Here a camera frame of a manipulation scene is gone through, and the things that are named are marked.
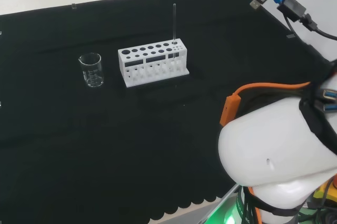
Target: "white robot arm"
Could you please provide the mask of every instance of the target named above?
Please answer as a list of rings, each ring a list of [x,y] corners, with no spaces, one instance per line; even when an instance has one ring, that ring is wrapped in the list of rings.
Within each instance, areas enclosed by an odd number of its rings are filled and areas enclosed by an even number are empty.
[[[337,75],[322,87],[337,91]],[[299,102],[300,98],[286,98],[253,111],[228,123],[219,137],[220,159],[229,176],[280,209],[301,205],[337,173],[337,156],[310,131]],[[326,118],[337,132],[337,114]],[[260,213],[268,224],[293,218]]]

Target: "black tablecloth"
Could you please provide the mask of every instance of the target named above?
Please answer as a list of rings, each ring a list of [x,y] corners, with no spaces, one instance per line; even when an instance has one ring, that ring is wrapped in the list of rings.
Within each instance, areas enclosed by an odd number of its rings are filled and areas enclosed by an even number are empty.
[[[106,0],[0,16],[0,220],[147,223],[233,185],[217,152],[226,96],[300,83],[322,61],[251,0]],[[190,75],[127,89],[117,50],[171,39]],[[77,58],[102,56],[85,86]]]

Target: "black strap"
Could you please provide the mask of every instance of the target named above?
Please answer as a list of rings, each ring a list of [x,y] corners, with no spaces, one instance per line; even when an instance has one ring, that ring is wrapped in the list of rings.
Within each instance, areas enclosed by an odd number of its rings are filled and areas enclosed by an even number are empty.
[[[327,121],[324,113],[315,107],[315,94],[322,83],[330,78],[337,69],[337,60],[330,63],[324,74],[320,74],[307,88],[301,98],[299,108],[312,133],[334,154],[337,155],[337,134]]]
[[[301,210],[301,208],[304,204],[303,203],[303,204],[301,204],[301,205],[299,205],[295,208],[292,208],[292,209],[281,209],[281,208],[273,207],[270,204],[267,204],[266,202],[262,201],[258,197],[254,196],[254,195],[251,195],[248,187],[243,187],[243,192],[244,192],[244,196],[247,198],[249,204],[252,204],[254,207],[257,207],[261,210],[271,212],[272,214],[274,214],[276,216],[285,216],[285,217],[295,216],[299,213],[299,211]]]
[[[311,105],[308,99],[300,101],[300,111],[312,133],[334,154],[337,155],[337,135],[323,112]]]

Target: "white test tube rack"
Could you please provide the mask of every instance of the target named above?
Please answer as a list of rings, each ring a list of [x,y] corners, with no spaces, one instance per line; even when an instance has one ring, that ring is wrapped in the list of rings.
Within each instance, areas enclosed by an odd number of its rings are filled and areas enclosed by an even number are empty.
[[[126,87],[188,75],[187,48],[177,38],[118,50]]]

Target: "glass beaker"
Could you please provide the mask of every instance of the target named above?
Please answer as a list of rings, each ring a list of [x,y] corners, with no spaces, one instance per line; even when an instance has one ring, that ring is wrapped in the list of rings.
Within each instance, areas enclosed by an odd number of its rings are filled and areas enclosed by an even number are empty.
[[[88,53],[78,58],[83,71],[84,81],[89,87],[101,86],[104,82],[102,58],[99,54]]]

